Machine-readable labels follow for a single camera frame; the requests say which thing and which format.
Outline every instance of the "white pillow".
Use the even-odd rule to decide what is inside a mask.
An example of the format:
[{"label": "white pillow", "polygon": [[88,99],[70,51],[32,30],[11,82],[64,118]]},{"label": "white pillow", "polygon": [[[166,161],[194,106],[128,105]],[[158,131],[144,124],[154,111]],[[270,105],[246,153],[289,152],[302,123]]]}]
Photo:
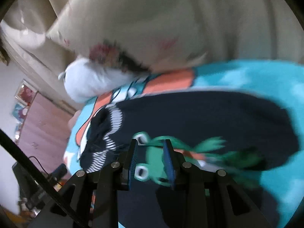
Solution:
[{"label": "white pillow", "polygon": [[64,74],[65,90],[77,103],[84,103],[136,79],[132,73],[103,67],[87,58],[72,62]]},{"label": "white pillow", "polygon": [[47,36],[91,60],[137,72],[200,65],[206,53],[190,0],[69,0]]}]

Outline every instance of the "power cord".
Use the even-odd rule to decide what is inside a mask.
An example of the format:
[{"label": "power cord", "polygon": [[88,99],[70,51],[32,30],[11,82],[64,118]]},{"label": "power cord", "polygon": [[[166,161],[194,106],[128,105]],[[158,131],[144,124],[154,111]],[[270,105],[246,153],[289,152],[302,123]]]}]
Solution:
[{"label": "power cord", "polygon": [[50,176],[50,174],[48,174],[48,173],[46,172],[46,170],[42,167],[42,165],[40,164],[38,158],[36,158],[35,156],[29,156],[29,159],[30,159],[30,158],[34,158],[35,160],[37,160],[38,164],[40,165],[41,169],[45,172],[45,174],[47,174],[48,177]]}]

